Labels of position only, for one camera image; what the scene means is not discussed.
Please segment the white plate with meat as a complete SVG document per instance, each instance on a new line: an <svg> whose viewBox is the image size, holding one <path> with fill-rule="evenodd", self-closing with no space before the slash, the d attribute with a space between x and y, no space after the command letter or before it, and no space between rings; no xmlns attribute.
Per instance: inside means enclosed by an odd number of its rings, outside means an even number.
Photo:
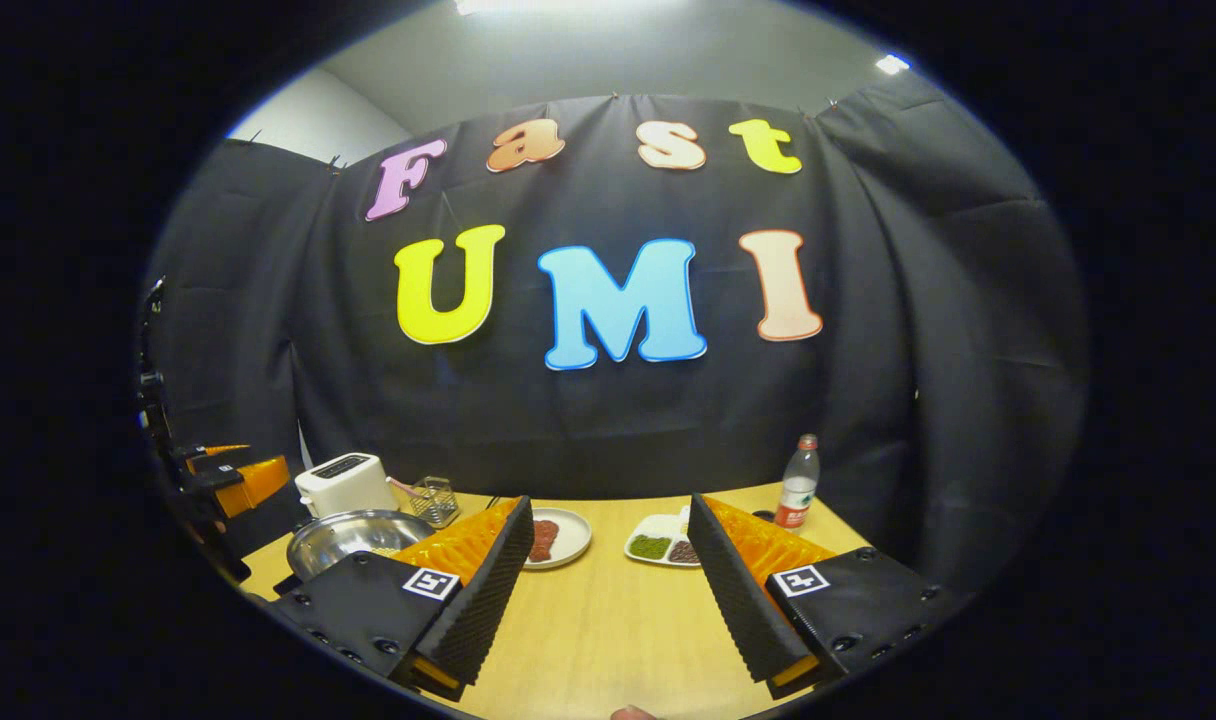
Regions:
<svg viewBox="0 0 1216 720"><path fill-rule="evenodd" d="M539 553L540 559L531 559L529 556L525 570L562 568L579 559L593 541L593 528L589 521L570 510L535 507L531 510L531 521L536 531L535 549L544 549L544 553Z"/></svg>

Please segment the white toaster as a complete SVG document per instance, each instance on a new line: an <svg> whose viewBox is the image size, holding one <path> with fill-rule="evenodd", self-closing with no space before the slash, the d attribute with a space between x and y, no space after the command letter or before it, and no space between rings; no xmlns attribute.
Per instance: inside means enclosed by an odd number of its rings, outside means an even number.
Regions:
<svg viewBox="0 0 1216 720"><path fill-rule="evenodd" d="M294 478L311 518L360 510L401 510L378 456L351 452L303 471Z"/></svg>

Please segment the white divided bean tray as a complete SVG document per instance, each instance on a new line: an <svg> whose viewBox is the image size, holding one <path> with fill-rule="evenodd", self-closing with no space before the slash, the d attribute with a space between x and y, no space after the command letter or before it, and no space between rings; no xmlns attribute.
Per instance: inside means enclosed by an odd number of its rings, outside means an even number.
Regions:
<svg viewBox="0 0 1216 720"><path fill-rule="evenodd" d="M627 559L668 568L699 568L696 546L689 541L689 506L672 514L649 514L627 534L623 544Z"/></svg>

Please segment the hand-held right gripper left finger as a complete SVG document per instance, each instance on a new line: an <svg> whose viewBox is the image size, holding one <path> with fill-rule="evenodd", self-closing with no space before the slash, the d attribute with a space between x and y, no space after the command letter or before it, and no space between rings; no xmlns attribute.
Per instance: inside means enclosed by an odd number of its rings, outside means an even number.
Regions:
<svg viewBox="0 0 1216 720"><path fill-rule="evenodd" d="M351 666L460 701L492 648L531 541L530 497L512 497L396 556L348 553L268 611Z"/></svg>

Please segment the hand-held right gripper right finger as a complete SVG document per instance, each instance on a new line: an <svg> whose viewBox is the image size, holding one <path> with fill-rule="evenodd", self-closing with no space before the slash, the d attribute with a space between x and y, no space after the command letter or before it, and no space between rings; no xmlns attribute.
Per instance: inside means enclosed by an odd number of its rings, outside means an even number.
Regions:
<svg viewBox="0 0 1216 720"><path fill-rule="evenodd" d="M893 556L827 550L692 495L687 538L754 682L775 698L868 673L928 637L959 596Z"/></svg>

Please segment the steel pot with soybeans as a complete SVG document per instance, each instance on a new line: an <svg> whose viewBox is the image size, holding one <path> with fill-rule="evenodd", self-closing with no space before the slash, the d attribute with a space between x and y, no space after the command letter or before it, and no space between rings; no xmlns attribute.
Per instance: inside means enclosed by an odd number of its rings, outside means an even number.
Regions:
<svg viewBox="0 0 1216 720"><path fill-rule="evenodd" d="M428 521L393 510L337 512L306 521L289 539L285 559L302 583L328 570L351 553L406 550L433 536Z"/></svg>

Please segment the large ceiling light panel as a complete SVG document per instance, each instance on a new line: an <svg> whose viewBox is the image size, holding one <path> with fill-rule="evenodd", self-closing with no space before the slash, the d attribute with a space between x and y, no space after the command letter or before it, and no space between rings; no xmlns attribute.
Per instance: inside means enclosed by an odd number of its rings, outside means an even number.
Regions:
<svg viewBox="0 0 1216 720"><path fill-rule="evenodd" d="M585 13L614 0L454 0L458 15Z"/></svg>

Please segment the clear plastic water bottle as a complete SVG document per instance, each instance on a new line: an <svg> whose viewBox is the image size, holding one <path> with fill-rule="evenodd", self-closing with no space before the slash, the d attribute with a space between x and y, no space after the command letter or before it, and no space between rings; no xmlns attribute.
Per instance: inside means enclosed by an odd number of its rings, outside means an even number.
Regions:
<svg viewBox="0 0 1216 720"><path fill-rule="evenodd" d="M820 441L815 434L804 434L783 469L782 486L773 523L786 530L799 531L820 482Z"/></svg>

